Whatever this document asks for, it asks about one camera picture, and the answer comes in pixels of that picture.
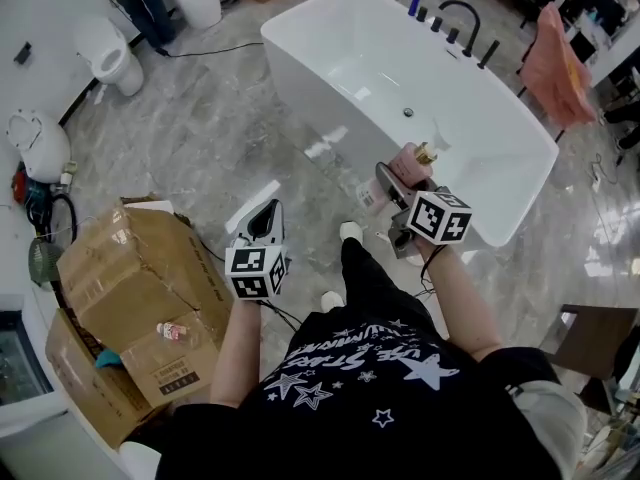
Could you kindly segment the person's grey shoulder bag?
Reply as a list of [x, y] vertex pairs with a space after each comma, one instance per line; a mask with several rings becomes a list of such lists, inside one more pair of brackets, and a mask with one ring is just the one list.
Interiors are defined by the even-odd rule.
[[587, 429], [587, 413], [577, 395], [561, 384], [531, 381], [506, 388], [562, 480], [572, 480]]

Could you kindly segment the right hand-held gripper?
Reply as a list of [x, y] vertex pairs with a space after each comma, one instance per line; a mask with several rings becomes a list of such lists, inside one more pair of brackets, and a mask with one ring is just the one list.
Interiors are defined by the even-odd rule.
[[451, 245], [462, 242], [470, 226], [472, 209], [457, 196], [436, 192], [439, 185], [431, 178], [418, 183], [418, 190], [407, 187], [383, 162], [378, 162], [375, 174], [386, 196], [403, 209], [391, 218], [388, 237], [397, 258], [416, 255], [414, 238]]

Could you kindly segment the person's left forearm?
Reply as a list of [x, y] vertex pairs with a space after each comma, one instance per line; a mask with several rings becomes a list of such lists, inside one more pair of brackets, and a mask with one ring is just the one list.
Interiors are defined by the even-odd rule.
[[260, 306], [236, 300], [212, 376], [211, 403], [238, 408], [258, 385], [260, 340]]

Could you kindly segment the small clear bottle pink label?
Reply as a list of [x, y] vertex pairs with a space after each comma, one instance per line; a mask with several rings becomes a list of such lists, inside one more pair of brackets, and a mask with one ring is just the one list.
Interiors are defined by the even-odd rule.
[[189, 328], [187, 326], [174, 322], [158, 323], [156, 325], [156, 331], [163, 339], [174, 342], [185, 342], [189, 334]]

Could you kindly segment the teal power tool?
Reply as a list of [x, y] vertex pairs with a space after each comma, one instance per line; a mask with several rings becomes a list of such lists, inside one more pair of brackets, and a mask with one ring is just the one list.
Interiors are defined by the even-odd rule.
[[47, 184], [26, 178], [24, 207], [28, 220], [33, 224], [42, 224], [50, 215], [50, 188]]

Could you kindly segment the brown wooden stool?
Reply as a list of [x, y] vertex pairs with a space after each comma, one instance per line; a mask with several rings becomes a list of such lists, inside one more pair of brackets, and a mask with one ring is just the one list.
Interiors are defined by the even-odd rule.
[[640, 309], [564, 304], [544, 353], [561, 368], [599, 380], [620, 379], [640, 343]]

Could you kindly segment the pink bottle with gold cap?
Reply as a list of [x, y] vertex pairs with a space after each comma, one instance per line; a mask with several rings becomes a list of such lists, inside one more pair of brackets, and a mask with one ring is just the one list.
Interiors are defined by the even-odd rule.
[[[427, 142], [420, 145], [409, 142], [385, 164], [414, 193], [419, 191], [418, 183], [421, 180], [432, 178], [433, 164], [437, 158], [437, 153]], [[356, 196], [359, 203], [372, 213], [378, 213], [391, 201], [383, 192], [376, 174], [356, 188]]]

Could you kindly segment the black towel rack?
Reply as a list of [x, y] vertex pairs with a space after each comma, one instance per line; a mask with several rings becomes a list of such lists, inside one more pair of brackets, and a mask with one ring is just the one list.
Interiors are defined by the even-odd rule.
[[[522, 56], [521, 66], [515, 72], [515, 74], [518, 77], [521, 77], [521, 71], [522, 71], [522, 69], [524, 68], [524, 65], [527, 62], [527, 59], [528, 59], [528, 57], [529, 57], [529, 55], [531, 53], [531, 50], [533, 49], [533, 47], [534, 47], [534, 45], [535, 45], [535, 43], [537, 41], [537, 38], [538, 38], [538, 33], [535, 33], [533, 41], [528, 46], [527, 50], [525, 51], [525, 53]], [[517, 92], [516, 97], [518, 99], [520, 99], [527, 91], [528, 91], [527, 86], [526, 85], [522, 85], [521, 89]], [[538, 113], [539, 117], [545, 116], [547, 123], [550, 123], [551, 122], [550, 114], [546, 110], [546, 108], [542, 105], [542, 103], [537, 99], [537, 97], [536, 96], [532, 96], [531, 98], [529, 98], [529, 101], [534, 103], [534, 108], [535, 108], [536, 112]], [[566, 129], [560, 127], [559, 130], [558, 130], [558, 133], [556, 134], [554, 142], [558, 143], [560, 141], [560, 139], [563, 137], [563, 135], [565, 134], [565, 132], [566, 132]]]

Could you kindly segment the large taped cardboard box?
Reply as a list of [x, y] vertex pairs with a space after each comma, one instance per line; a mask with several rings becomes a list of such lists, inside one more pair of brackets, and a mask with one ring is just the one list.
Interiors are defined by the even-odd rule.
[[159, 323], [196, 316], [223, 334], [232, 297], [194, 230], [170, 212], [116, 206], [57, 262], [81, 326], [122, 353]]

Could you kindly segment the person's black trousers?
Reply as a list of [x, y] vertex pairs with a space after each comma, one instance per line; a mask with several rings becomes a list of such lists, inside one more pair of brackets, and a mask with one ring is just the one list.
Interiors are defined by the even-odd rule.
[[399, 289], [355, 238], [343, 241], [341, 263], [348, 307], [377, 318], [400, 320], [412, 328], [439, 335], [425, 306], [414, 296]]

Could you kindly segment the white round appliance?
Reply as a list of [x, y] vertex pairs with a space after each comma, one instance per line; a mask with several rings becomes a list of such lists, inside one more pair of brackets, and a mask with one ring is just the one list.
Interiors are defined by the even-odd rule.
[[71, 160], [69, 139], [56, 120], [35, 110], [16, 110], [6, 135], [25, 165], [27, 175], [40, 183], [55, 184]]

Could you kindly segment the white bathtub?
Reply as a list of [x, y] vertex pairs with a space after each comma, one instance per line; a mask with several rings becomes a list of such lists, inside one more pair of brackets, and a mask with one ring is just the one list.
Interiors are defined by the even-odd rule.
[[261, 36], [279, 98], [360, 180], [427, 142], [436, 183], [471, 206], [476, 236], [510, 241], [558, 148], [490, 69], [394, 0], [308, 0]]

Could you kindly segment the green mesh basket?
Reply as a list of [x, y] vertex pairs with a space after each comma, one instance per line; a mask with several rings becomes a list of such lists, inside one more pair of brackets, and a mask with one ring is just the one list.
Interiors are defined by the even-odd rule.
[[31, 280], [41, 286], [43, 283], [57, 282], [60, 274], [57, 262], [63, 250], [54, 243], [36, 237], [28, 251], [28, 270]]

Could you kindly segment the pink towel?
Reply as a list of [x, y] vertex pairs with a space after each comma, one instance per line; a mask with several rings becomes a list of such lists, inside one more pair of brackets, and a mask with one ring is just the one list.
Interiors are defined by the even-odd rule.
[[519, 73], [524, 88], [561, 129], [594, 122], [597, 113], [587, 97], [591, 75], [567, 40], [553, 2], [542, 8], [536, 25]]

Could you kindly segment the person's black star-print shirt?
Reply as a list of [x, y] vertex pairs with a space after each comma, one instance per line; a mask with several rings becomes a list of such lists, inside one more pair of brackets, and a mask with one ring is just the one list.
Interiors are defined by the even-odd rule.
[[475, 360], [398, 315], [312, 316], [236, 408], [192, 404], [157, 480], [561, 480], [516, 407], [532, 348]]

